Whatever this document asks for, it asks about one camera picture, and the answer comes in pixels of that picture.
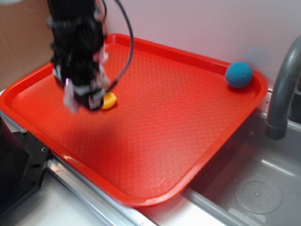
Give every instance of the faucet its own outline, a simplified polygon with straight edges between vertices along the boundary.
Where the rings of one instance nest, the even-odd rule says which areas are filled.
[[[274,140],[284,138],[288,119],[301,123],[301,36],[292,43],[280,67],[269,104],[265,135]]]

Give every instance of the black cable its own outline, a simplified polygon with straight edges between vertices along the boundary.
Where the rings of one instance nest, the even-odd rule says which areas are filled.
[[[93,100],[97,100],[99,98],[102,98],[105,94],[107,94],[108,92],[110,92],[116,85],[117,83],[119,82],[119,80],[122,78],[122,76],[124,75],[124,73],[126,72],[126,70],[128,69],[129,65],[131,64],[131,61],[132,61],[132,58],[133,58],[133,53],[134,53],[134,34],[133,34],[133,30],[132,30],[132,26],[131,26],[131,23],[127,17],[127,13],[124,9],[124,7],[122,6],[121,2],[119,0],[115,0],[115,2],[118,4],[122,14],[123,14],[123,17],[125,18],[126,20],[126,23],[127,23],[127,27],[128,27],[128,31],[130,33],[130,53],[129,53],[129,56],[128,56],[128,60],[127,60],[127,63],[125,64],[124,68],[120,71],[119,75],[117,76],[116,80],[111,84],[111,86],[105,91],[100,91],[98,93],[95,93],[93,95]]]

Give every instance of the textured tray surface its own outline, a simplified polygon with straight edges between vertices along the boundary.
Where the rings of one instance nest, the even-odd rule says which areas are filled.
[[[127,43],[127,36],[109,37],[108,75],[127,60]],[[0,108],[110,195],[146,206],[184,189],[264,98],[267,84],[255,72],[249,86],[232,89],[223,76],[227,63],[135,43],[111,109],[71,114],[51,64],[7,89]]]

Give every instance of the sink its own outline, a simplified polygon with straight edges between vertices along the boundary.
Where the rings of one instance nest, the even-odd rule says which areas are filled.
[[[226,225],[300,225],[301,125],[271,140],[266,116],[256,110],[184,192]]]

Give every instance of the crocheted ball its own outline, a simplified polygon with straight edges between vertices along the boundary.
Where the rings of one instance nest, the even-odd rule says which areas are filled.
[[[231,64],[225,74],[227,83],[234,88],[247,86],[253,78],[251,67],[244,62]]]

